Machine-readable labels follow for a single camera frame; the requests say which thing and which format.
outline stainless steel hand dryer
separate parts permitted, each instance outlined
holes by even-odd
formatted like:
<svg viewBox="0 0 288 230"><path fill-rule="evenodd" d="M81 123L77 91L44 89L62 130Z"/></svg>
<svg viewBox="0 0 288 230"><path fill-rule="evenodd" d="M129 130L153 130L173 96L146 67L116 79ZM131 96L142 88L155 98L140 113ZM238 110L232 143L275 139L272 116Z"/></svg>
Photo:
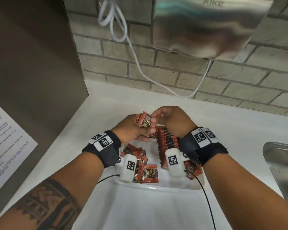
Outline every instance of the stainless steel hand dryer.
<svg viewBox="0 0 288 230"><path fill-rule="evenodd" d="M273 0L154 0L152 45L190 57L231 60Z"/></svg>

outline white cable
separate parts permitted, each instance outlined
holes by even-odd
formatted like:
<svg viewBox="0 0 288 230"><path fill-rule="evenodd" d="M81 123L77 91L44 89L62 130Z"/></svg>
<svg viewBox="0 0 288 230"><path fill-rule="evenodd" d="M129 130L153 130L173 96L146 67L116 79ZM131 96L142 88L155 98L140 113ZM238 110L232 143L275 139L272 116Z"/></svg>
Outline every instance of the white cable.
<svg viewBox="0 0 288 230"><path fill-rule="evenodd" d="M103 21L103 15L104 15L104 11L106 10L106 7L108 5L108 3L110 4L110 11L106 17L106 19ZM113 31L113 21L114 21L114 17L117 19L117 22L120 26L120 28L122 29L124 35L122 38L116 38L116 36L114 35L114 31ZM134 56L134 59L135 59L135 62L138 66L138 69L140 71L140 73L142 74L143 77L145 77L148 81L151 81L152 83L156 84L156 85L159 85L165 89L167 89L169 92L171 92L172 94L174 94L175 96L177 97L181 97L181 98L188 98L188 97L192 97L196 92L197 90L199 89L200 85L202 84L205 76L207 75L208 73L208 70L211 66L211 63L212 63L212 60L210 59L208 61L208 64L207 64L207 67L205 69L205 72L202 76L202 78L200 79L200 82L198 83L197 87L195 88L195 90L190 94L190 95L187 95L187 96L181 96L177 93L175 93L174 91L172 91L170 88L166 87L165 85L162 85L152 79L150 79L149 77L147 77L143 72L142 72L142 69L140 67L140 64L139 64L139 61L138 61L138 58L137 58L137 55L135 54L135 51L133 49L133 46L132 46L132 43L130 42L130 39L127 35L127 24L126 24L126 20L122 14L122 11L120 10L120 8L118 7L118 5L116 4L116 1L115 0L104 0L103 4L101 5L101 8L100 8L100 12L99 12L99 16L98 16L98 23L100 24L100 26L106 26L110 23L110 33L111 33L111 36L112 38L116 41L116 42L123 42L125 39L127 39L127 42L129 43L129 46L130 46L130 49L132 51L132 54Z"/></svg>

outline sink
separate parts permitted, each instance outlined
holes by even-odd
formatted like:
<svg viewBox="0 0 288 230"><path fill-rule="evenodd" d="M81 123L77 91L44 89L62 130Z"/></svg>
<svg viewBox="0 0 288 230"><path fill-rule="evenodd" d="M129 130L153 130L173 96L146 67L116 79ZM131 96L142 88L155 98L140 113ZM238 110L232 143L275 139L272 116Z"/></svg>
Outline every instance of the sink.
<svg viewBox="0 0 288 230"><path fill-rule="evenodd" d="M288 144L265 143L263 154L283 197L288 201Z"/></svg>

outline tattoo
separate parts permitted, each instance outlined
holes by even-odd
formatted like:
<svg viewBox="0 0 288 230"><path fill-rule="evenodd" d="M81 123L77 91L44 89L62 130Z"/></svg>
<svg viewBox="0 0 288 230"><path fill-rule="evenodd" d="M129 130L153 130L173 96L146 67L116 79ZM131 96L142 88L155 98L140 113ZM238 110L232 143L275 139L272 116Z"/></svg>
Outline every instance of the tattoo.
<svg viewBox="0 0 288 230"><path fill-rule="evenodd" d="M23 196L14 206L30 220L37 219L37 230L71 229L81 212L76 199L57 181L47 179Z"/></svg>

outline forearm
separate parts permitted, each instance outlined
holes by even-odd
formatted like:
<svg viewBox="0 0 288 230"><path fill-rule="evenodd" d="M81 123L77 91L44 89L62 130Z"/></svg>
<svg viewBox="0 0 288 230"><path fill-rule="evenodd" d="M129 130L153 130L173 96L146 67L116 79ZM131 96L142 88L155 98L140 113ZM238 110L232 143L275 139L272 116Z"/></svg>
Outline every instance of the forearm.
<svg viewBox="0 0 288 230"><path fill-rule="evenodd" d="M4 213L0 229L70 229L103 170L95 154L81 153Z"/></svg>
<svg viewBox="0 0 288 230"><path fill-rule="evenodd" d="M288 203L228 154L215 155L203 169L234 230L288 229Z"/></svg>

